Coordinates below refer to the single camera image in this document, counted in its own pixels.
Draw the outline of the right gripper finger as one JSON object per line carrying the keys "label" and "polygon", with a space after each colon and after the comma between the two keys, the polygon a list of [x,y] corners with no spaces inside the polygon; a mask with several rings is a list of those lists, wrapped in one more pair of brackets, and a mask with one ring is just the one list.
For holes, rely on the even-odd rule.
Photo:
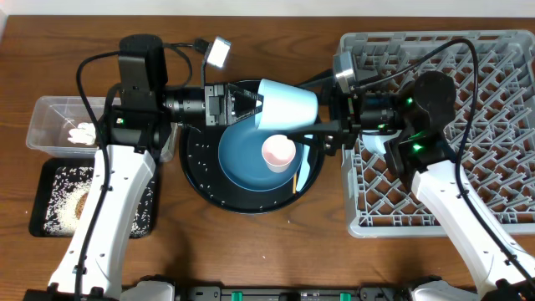
{"label": "right gripper finger", "polygon": [[333,70],[326,69],[312,78],[297,84],[298,88],[310,90],[316,94],[331,94],[334,87]]}
{"label": "right gripper finger", "polygon": [[286,136],[290,140],[310,146],[340,146],[343,133],[340,121],[333,120],[290,130]]}

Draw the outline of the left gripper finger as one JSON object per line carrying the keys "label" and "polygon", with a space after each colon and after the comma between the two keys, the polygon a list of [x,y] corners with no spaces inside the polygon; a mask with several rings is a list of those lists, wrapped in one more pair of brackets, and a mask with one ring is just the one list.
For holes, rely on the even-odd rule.
{"label": "left gripper finger", "polygon": [[236,84],[229,84],[228,93],[231,100],[241,105],[261,105],[263,96],[244,89]]}
{"label": "left gripper finger", "polygon": [[246,108],[234,109],[232,111],[232,124],[236,124],[262,112],[262,105]]}

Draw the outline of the pink cup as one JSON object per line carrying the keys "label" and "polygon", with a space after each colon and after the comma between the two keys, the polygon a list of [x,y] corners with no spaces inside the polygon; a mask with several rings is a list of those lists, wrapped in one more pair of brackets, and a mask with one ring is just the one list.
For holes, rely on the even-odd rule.
{"label": "pink cup", "polygon": [[297,148],[285,135],[271,135],[262,144],[262,158],[267,168],[275,173],[282,173],[289,168]]}

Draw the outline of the light blue cup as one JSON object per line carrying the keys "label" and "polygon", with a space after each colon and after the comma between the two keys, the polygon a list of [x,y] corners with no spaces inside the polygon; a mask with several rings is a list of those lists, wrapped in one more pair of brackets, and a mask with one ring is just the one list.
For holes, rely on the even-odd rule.
{"label": "light blue cup", "polygon": [[262,79],[258,94],[262,111],[255,115],[259,130],[296,130],[312,125],[318,115],[318,98],[312,91]]}

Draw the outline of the light blue bowl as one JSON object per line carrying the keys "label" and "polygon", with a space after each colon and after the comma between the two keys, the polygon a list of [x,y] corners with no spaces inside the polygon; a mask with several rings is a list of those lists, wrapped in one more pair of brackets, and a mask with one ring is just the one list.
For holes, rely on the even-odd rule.
{"label": "light blue bowl", "polygon": [[395,139],[399,134],[399,131],[393,135],[371,135],[364,132],[362,134],[364,148],[372,154],[384,155],[386,153],[385,142]]}

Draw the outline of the dark blue plate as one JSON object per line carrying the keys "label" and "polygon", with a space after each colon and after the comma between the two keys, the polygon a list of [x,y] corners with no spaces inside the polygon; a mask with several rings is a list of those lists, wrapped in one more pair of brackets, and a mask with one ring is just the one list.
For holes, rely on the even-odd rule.
{"label": "dark blue plate", "polygon": [[227,127],[218,146],[218,159],[227,178],[249,191],[271,191],[289,182],[301,165],[303,146],[294,143],[296,156],[289,168],[275,173],[262,157],[262,145],[276,134],[282,131],[258,130],[252,117]]}

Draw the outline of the white tissue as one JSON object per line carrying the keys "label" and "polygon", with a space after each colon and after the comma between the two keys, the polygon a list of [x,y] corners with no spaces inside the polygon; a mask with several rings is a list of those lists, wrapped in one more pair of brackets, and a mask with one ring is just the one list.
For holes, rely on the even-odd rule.
{"label": "white tissue", "polygon": [[68,141],[73,144],[93,145],[96,141],[96,131],[93,123],[80,123],[69,130]]}

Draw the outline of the brown walnut shell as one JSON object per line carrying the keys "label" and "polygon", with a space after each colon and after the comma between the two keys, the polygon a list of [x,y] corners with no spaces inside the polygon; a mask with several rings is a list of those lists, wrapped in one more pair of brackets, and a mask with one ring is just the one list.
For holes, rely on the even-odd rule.
{"label": "brown walnut shell", "polygon": [[74,214],[76,216],[76,218],[79,220],[81,218],[81,215],[82,215],[82,212],[84,210],[84,205],[86,203],[86,200],[87,200],[87,197],[88,197],[89,193],[86,192],[85,194],[83,194],[80,199],[78,200],[77,204],[76,204],[76,207],[74,209]]}

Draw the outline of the cooked white rice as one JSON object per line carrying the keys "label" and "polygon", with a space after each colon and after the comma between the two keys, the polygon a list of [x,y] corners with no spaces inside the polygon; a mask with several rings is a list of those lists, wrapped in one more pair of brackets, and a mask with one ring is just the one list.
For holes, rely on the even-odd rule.
{"label": "cooked white rice", "polygon": [[[54,175],[43,221],[45,237],[72,237],[79,224],[74,209],[80,197],[92,184],[93,168],[88,166],[61,166]],[[130,230],[131,238],[141,238],[151,232],[151,217],[156,194],[154,176],[147,184],[135,213]]]}

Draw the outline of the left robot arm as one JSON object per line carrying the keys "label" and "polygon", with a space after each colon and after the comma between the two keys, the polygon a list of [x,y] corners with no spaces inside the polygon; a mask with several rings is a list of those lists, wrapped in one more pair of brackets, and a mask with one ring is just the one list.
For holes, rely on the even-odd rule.
{"label": "left robot arm", "polygon": [[229,126],[262,111],[260,94],[234,84],[169,86],[166,49],[177,47],[153,34],[120,40],[113,53],[120,82],[109,89],[101,117],[79,91],[99,147],[92,184],[68,251],[48,287],[29,289],[25,299],[120,299],[132,223],[172,123]]}

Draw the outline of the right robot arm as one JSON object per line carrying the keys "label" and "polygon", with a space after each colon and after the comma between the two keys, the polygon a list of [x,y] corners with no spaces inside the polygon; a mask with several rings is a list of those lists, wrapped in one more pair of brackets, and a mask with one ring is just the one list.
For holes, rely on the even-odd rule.
{"label": "right robot arm", "polygon": [[376,103],[359,96],[341,119],[291,130],[288,138],[332,155],[363,138],[392,176],[431,211],[460,253],[482,300],[532,300],[534,257],[503,229],[479,197],[444,129],[455,117],[456,89],[442,72],[422,74]]}

